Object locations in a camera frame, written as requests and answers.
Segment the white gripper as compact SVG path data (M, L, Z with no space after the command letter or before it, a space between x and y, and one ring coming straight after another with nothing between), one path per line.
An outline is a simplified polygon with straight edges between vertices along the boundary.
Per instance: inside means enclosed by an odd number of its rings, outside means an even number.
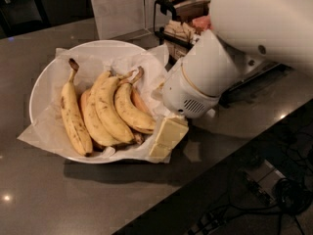
M183 59L179 59L168 72L162 87L162 101L172 113L186 118L199 118L217 105L219 98L201 93L186 76ZM189 131L184 117L163 117L156 125L149 151L153 161L166 161L172 150Z

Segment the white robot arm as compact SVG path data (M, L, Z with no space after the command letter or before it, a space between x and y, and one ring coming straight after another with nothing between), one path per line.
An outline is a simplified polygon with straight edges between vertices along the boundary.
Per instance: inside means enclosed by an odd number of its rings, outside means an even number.
M313 75L313 0L211 0L209 19L211 28L165 77L161 102L205 130L222 125L255 137L272 125L267 109L228 110L222 119L208 112L267 66Z

